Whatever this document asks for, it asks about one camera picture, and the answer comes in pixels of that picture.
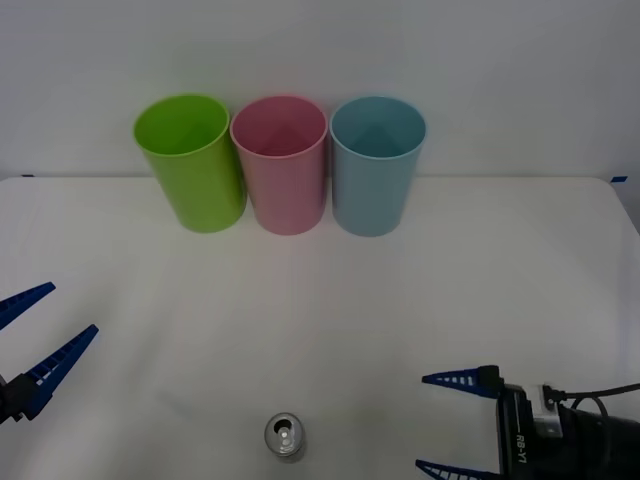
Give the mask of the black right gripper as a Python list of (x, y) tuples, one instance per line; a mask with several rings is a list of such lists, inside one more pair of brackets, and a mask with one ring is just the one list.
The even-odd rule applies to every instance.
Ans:
[[(500, 473), (504, 479), (533, 480), (531, 446), (534, 422), (531, 404), (521, 387), (506, 384), (501, 391), (497, 365), (425, 375), (423, 384), (441, 386), (487, 399), (497, 400)], [(501, 480), (497, 473), (416, 460), (415, 466), (434, 480)]]

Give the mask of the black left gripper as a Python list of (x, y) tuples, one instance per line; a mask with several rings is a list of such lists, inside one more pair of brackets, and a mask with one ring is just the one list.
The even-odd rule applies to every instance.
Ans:
[[(56, 289), (47, 282), (0, 301), (0, 329), (16, 320), (26, 310)], [(0, 376), (0, 422), (36, 418), (53, 397), (81, 355), (98, 334), (92, 324), (69, 342), (32, 367), (7, 382)]]

